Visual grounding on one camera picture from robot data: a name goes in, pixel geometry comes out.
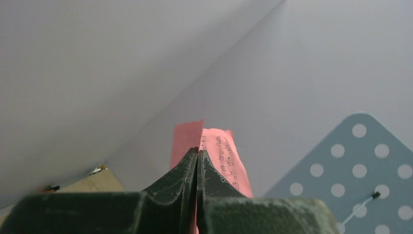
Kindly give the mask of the pink sheet music page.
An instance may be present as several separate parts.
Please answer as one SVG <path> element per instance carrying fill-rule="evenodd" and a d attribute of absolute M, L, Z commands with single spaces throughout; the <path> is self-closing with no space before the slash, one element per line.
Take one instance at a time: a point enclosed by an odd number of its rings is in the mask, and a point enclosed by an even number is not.
<path fill-rule="evenodd" d="M 240 234 L 251 202 L 250 182 L 231 130 L 204 128 L 202 120 L 175 125 L 171 165 L 190 151 L 189 233 Z"/>

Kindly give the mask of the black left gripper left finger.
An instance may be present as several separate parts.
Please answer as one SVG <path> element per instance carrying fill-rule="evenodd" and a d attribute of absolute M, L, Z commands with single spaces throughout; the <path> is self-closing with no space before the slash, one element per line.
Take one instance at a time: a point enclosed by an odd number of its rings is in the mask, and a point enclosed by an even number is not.
<path fill-rule="evenodd" d="M 49 193 L 21 200 L 3 234 L 191 234 L 198 148 L 140 192 Z"/>

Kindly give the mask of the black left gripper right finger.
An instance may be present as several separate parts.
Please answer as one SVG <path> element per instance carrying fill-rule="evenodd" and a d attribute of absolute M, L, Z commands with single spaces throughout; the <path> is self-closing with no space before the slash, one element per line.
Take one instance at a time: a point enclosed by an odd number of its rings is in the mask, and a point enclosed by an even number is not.
<path fill-rule="evenodd" d="M 213 166 L 197 160 L 197 227 L 201 234 L 337 234 L 327 205 L 313 198 L 249 198 Z"/>

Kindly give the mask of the light blue music stand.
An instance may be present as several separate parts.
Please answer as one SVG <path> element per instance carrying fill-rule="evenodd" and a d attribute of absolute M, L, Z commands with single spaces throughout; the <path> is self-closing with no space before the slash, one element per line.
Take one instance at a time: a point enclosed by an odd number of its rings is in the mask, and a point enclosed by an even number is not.
<path fill-rule="evenodd" d="M 353 114 L 266 193 L 321 199 L 341 234 L 413 231 L 413 152 L 369 114 Z"/>

